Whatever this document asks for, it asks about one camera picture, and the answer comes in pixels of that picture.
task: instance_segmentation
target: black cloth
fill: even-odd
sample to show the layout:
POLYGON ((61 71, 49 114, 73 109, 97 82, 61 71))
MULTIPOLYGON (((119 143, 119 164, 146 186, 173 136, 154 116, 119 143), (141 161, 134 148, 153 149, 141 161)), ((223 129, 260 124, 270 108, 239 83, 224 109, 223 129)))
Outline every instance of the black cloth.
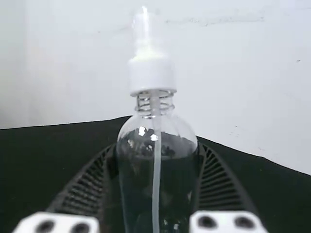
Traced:
MULTIPOLYGON (((116 142, 127 119, 0 130, 2 232, 10 233, 22 218, 44 211, 85 163, 116 142)), ((227 162, 270 233, 310 232, 310 176, 203 138, 199 141, 227 162)))

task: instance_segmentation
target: black fabric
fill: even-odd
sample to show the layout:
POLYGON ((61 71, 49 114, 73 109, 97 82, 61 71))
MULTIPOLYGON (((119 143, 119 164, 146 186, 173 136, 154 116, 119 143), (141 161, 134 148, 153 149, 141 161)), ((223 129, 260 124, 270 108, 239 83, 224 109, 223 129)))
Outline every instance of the black fabric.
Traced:
MULTIPOLYGON (((127 119, 0 130, 2 232, 12 232, 22 218, 45 210, 85 163, 116 141, 127 119)), ((270 233, 310 231, 310 176, 199 140, 215 150, 237 175, 270 233)))

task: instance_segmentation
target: bottle neck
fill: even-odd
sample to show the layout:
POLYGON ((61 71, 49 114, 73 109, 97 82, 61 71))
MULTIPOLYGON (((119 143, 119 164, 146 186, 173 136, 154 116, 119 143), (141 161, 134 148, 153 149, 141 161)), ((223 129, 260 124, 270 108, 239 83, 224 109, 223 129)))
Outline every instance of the bottle neck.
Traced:
MULTIPOLYGON (((155 117, 154 111, 150 106, 150 98, 154 95, 155 91, 144 91, 137 95, 137 102, 135 110, 137 113, 146 118, 155 117)), ((173 93, 170 91, 159 90, 157 96, 159 98, 159 107, 161 115, 170 114, 175 108, 173 104, 173 93)))

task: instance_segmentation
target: white wall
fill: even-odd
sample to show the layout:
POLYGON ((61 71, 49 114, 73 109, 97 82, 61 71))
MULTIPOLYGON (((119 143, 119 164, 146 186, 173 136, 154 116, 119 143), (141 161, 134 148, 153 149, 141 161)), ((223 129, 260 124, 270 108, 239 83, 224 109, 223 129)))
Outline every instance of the white wall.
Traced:
MULTIPOLYGON (((12 23, 1 55, 1 65, 12 59, 1 69, 0 128, 132 114, 129 21, 145 1, 24 3, 26 21, 12 23)), ((165 22, 176 111, 196 133, 311 174, 311 1, 147 5, 165 22)))

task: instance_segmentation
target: screw hole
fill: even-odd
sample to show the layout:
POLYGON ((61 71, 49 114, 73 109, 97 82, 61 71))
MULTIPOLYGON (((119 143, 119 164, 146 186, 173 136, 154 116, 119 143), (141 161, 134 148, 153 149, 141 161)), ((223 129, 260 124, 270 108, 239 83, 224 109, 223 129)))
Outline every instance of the screw hole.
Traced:
POLYGON ((246 217, 237 217, 235 219, 235 225, 237 227, 246 228, 246 229, 251 229, 255 227, 254 222, 246 217))
POLYGON ((217 227, 217 224, 214 221, 214 219, 212 219, 209 216, 200 217, 198 223, 200 227, 204 227, 204 228, 216 228, 217 227))
POLYGON ((43 221, 41 222, 37 228, 36 228, 36 233, 49 233, 52 231, 54 227, 54 222, 51 220, 43 221))
POLYGON ((87 224, 79 223, 72 228, 71 233, 88 233, 88 231, 89 226, 87 224))

